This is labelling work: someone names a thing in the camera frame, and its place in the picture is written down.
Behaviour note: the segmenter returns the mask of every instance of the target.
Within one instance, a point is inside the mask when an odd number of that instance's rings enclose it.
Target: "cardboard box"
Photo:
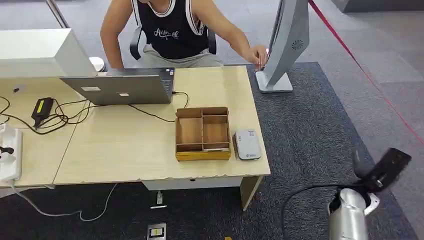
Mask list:
[[[178,161],[230,159],[227,107],[180,108],[175,115],[175,156]]]

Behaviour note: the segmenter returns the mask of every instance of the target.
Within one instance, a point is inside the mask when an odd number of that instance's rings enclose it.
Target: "red rope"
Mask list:
[[[346,46],[345,42],[340,38],[339,34],[337,34],[336,30],[331,26],[327,18],[324,16],[324,14],[321,12],[321,10],[317,7],[314,0],[309,0],[310,6],[315,10],[316,14],[319,16],[319,18],[324,22],[324,24],[327,26],[327,28],[330,30],[330,32],[334,35],[334,37],[338,40],[338,42],[343,46],[344,50],[352,57],[352,59],[355,61],[355,63],[358,65],[358,67],[362,70],[363,74],[365,74],[366,78],[371,82],[371,84],[378,90],[378,92],[382,95],[382,98],[384,101],[391,107],[396,115],[400,118],[400,120],[403,122],[403,124],[408,128],[408,130],[416,137],[416,139],[424,145],[424,140],[414,131],[414,129],[408,124],[408,122],[404,119],[404,117],[396,110],[396,108],[393,106],[392,102],[387,99],[383,92],[380,90],[380,88],[374,83],[373,79],[365,72],[365,70],[362,68],[362,66],[357,61],[356,57],[353,55],[353,53],[349,50],[348,46]]]

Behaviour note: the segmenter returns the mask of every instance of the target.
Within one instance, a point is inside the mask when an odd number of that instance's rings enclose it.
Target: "desk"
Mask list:
[[[55,98],[61,104],[81,100],[75,91],[57,77],[2,78],[0,86],[0,96],[7,98],[11,103],[5,113],[19,117],[30,124],[34,122],[31,114],[40,98]],[[3,109],[6,104],[6,101],[0,99],[0,109]],[[71,116],[81,111],[83,106],[83,102],[70,104],[64,106],[63,110]],[[0,123],[5,120],[5,116],[0,116]],[[27,128],[23,123],[12,118],[8,123],[15,128]],[[22,175],[15,185],[25,187],[52,184],[74,129],[75,125],[67,125],[47,135],[38,135],[29,129],[22,129]]]
[[[246,67],[177,69],[173,89],[190,96],[189,107],[228,107],[230,134],[255,129],[262,157],[242,161],[236,159],[233,148],[228,161],[178,162],[174,123],[128,106],[106,106],[95,108],[76,126],[53,183],[141,181],[149,190],[240,186],[246,210],[262,177],[270,174]],[[172,104],[138,107],[172,120],[185,101],[184,95],[176,95]]]

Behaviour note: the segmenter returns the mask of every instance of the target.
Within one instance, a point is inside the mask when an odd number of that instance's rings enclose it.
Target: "power strip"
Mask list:
[[[0,125],[0,182],[19,180],[22,169],[22,131]]]

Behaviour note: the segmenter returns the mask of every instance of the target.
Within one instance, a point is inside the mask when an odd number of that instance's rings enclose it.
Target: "gray carpet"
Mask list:
[[[281,240],[280,208],[284,197],[310,184],[354,179],[351,147],[373,162],[318,63],[297,63],[290,76],[293,93],[260,94],[248,67],[267,149],[271,176],[264,179],[247,212],[241,211],[236,187],[169,190],[168,208],[149,209],[149,191],[141,183],[119,184],[107,212],[95,222],[76,216],[38,214],[19,196],[0,199],[0,239],[145,239],[147,225],[166,222],[169,240]],[[98,215],[111,184],[58,186],[24,193],[51,213],[83,209]],[[315,189],[293,198],[286,215],[294,240],[328,239],[326,204],[332,189]],[[415,240],[413,229],[388,191],[368,218],[372,240]]]

